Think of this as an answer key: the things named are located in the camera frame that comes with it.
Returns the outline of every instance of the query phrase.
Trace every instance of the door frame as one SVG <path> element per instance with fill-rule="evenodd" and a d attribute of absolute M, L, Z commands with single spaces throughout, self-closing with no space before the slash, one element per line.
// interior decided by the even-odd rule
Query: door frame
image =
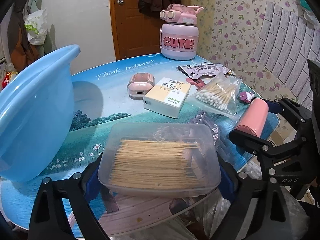
<path fill-rule="evenodd" d="M 118 34 L 117 34 L 117 26 L 116 26 L 115 0 L 109 0 L 109 3 L 110 3 L 110 18 L 111 18 L 113 46 L 115 48 L 116 60 L 120 60 L 120 50 L 119 50 Z M 184 0 L 184 1 L 182 0 L 181 3 L 188 6 L 188 5 L 190 5 L 190 0 Z"/>
<path fill-rule="evenodd" d="M 109 0 L 109 3 L 110 3 L 110 18 L 111 18 L 113 46 L 115 47 L 116 60 L 120 60 L 120 50 L 119 50 L 117 25 L 116 25 L 115 0 Z"/>

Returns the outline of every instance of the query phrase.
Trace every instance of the bag of cotton swabs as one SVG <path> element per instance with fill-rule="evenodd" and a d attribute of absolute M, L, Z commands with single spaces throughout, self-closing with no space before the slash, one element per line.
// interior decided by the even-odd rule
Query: bag of cotton swabs
<path fill-rule="evenodd" d="M 240 85 L 241 79 L 220 73 L 203 88 L 188 97 L 187 102 L 206 112 L 223 114 L 233 120 L 238 120 L 236 95 Z"/>

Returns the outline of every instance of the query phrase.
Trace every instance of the daisy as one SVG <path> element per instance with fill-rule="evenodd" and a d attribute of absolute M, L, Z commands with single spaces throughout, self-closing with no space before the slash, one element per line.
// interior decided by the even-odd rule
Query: daisy
<path fill-rule="evenodd" d="M 94 145 L 92 147 L 92 150 L 96 151 L 96 150 L 99 150 L 101 148 L 102 144 L 101 143 L 97 143 L 96 145 Z"/>

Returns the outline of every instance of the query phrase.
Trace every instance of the pink cylindrical case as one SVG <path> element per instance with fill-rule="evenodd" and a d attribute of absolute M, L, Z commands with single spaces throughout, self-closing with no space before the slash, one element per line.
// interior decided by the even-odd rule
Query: pink cylindrical case
<path fill-rule="evenodd" d="M 236 125 L 236 129 L 260 137 L 269 107 L 261 98 L 255 98 Z"/>

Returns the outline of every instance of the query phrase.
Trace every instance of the blue plastic basin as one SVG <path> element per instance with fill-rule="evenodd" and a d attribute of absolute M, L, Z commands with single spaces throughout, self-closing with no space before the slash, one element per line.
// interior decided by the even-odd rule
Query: blue plastic basin
<path fill-rule="evenodd" d="M 0 176 L 28 181 L 60 149 L 74 111 L 70 62 L 78 45 L 32 63 L 0 93 Z"/>

